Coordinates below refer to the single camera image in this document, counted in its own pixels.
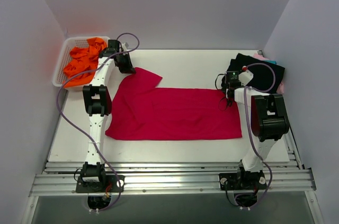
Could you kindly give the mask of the crimson red t-shirt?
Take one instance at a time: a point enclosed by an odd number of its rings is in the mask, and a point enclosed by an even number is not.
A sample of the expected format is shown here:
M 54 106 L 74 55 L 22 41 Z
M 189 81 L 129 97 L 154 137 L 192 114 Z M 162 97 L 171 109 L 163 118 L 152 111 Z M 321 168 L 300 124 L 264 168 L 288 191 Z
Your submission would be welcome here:
M 239 110 L 216 89 L 159 87 L 142 68 L 125 77 L 112 101 L 105 134 L 115 140 L 228 140 L 242 137 Z

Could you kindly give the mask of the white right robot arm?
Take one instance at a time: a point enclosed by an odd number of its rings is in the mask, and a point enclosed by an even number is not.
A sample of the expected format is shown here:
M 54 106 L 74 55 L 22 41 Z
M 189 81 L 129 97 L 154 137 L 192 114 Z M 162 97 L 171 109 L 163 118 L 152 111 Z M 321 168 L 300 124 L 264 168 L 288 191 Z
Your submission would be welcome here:
M 259 181 L 264 184 L 262 174 L 264 162 L 275 143 L 290 129 L 283 95 L 269 94 L 267 90 L 257 91 L 246 85 L 253 78 L 245 67 L 242 72 L 228 71 L 225 74 L 226 107 L 234 103 L 245 107 L 250 148 L 240 161 L 235 182 L 241 188 L 248 188 Z

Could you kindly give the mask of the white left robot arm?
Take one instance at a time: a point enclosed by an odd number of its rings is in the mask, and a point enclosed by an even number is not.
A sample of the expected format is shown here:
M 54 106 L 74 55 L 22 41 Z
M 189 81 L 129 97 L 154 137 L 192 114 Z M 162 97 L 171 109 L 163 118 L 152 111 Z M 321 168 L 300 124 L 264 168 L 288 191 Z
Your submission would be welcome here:
M 103 151 L 104 128 L 108 116 L 111 114 L 112 101 L 107 87 L 114 67 L 118 67 L 122 74 L 134 74 L 128 45 L 119 40 L 108 40 L 108 46 L 100 52 L 98 66 L 92 81 L 83 87 L 85 111 L 89 115 L 91 139 L 85 163 L 80 173 L 80 182 L 88 184 L 95 192 L 106 188 L 107 179 L 105 164 L 99 152 Z

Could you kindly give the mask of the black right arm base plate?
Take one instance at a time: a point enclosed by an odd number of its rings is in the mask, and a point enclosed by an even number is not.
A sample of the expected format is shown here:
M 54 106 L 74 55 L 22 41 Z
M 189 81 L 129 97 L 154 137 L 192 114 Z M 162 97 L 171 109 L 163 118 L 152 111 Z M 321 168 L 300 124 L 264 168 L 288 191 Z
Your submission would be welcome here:
M 220 173 L 219 183 L 221 190 L 264 190 L 267 183 L 264 174 L 261 173 Z

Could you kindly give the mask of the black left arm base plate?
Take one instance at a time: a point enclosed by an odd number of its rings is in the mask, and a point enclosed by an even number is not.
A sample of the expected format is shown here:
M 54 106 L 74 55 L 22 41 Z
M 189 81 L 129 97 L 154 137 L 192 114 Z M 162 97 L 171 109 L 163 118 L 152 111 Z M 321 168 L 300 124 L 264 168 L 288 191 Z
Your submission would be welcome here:
M 123 192 L 125 176 L 106 175 L 102 181 L 98 177 L 79 177 L 76 184 L 76 193 Z

